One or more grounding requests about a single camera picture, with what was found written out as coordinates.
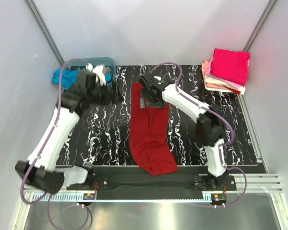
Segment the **dark red t shirt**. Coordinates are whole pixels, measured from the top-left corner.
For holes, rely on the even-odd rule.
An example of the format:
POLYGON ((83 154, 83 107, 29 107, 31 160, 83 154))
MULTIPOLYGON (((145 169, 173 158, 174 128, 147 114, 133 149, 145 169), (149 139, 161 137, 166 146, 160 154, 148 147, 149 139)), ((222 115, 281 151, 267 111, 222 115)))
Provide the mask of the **dark red t shirt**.
POLYGON ((169 105, 164 109, 140 108, 140 83, 132 84, 129 146, 136 164, 152 176, 178 170, 167 143, 169 105))

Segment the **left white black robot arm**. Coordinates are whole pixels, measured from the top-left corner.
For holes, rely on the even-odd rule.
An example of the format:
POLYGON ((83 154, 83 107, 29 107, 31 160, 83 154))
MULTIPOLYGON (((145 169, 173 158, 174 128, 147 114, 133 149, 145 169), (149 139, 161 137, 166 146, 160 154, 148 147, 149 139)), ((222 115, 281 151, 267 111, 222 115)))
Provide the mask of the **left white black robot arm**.
POLYGON ((56 194, 62 187, 78 184, 88 190, 94 185, 89 168, 72 166, 65 170, 56 168, 60 151, 80 118, 93 105, 119 104, 123 97, 115 78, 86 70, 78 72, 76 82, 63 90, 57 100, 49 126, 27 160, 18 161, 15 170, 22 184, 49 194, 56 194))

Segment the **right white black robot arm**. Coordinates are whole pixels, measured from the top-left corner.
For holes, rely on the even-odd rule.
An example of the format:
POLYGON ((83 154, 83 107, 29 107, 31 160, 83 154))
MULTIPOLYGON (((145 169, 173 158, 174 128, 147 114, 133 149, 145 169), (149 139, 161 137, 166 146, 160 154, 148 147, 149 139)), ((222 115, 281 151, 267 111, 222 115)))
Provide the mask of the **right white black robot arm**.
POLYGON ((226 186, 228 169, 224 159, 226 138, 225 122, 220 116, 220 107, 203 103, 170 81, 146 73, 139 78, 142 85, 140 108, 165 109, 168 104, 180 109, 195 123, 196 139, 204 146, 208 160, 208 175, 195 179, 194 183, 201 190, 219 190, 226 186))

